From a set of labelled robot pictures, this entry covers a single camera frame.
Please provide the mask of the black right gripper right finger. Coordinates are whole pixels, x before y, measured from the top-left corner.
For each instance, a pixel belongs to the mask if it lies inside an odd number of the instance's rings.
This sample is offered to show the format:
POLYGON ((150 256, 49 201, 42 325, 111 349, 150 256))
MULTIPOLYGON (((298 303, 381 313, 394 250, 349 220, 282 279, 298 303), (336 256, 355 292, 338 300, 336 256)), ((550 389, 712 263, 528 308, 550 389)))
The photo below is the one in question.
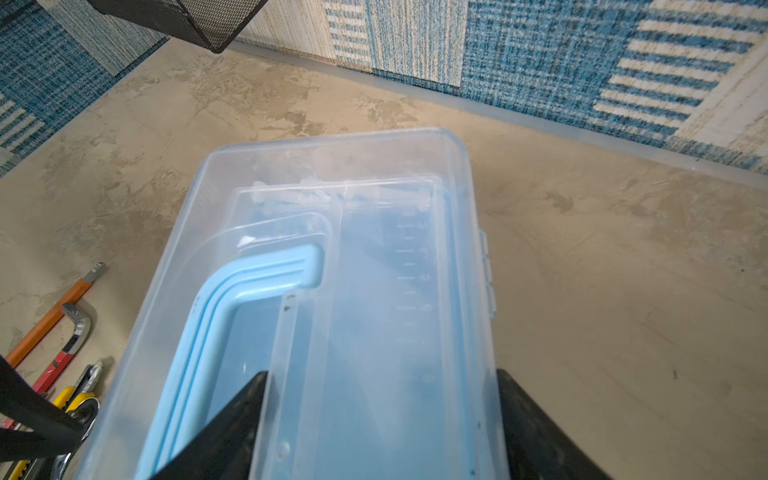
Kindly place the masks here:
POLYGON ((507 371, 497 381, 512 479, 610 479, 507 371))

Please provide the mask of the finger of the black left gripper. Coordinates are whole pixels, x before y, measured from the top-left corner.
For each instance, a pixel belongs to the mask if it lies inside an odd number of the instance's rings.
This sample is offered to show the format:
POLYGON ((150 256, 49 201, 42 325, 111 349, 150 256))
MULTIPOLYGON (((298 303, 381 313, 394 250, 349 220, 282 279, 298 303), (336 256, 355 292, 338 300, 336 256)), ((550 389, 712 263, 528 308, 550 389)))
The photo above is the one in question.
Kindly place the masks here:
POLYGON ((84 426, 42 398, 1 358, 1 414, 29 431, 1 429, 1 461, 48 458, 73 452, 84 426))

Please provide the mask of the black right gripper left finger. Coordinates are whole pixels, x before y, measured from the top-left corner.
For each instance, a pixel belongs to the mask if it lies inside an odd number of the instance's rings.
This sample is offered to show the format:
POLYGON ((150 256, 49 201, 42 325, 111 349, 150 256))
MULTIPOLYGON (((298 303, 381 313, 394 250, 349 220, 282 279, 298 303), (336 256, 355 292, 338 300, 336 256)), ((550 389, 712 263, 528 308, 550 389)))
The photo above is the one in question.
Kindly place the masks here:
POLYGON ((152 480, 247 479, 267 378, 256 374, 152 480))

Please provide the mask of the blue toolbox with clear lid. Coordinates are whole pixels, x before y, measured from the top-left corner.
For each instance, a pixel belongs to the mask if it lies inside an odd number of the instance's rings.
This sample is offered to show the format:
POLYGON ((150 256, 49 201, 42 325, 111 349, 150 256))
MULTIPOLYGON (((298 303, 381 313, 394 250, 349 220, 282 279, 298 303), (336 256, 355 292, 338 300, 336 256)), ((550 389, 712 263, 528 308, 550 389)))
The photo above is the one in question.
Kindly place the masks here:
POLYGON ((78 479, 147 479, 257 374, 253 479, 505 479, 488 249, 442 128, 202 163, 78 479))

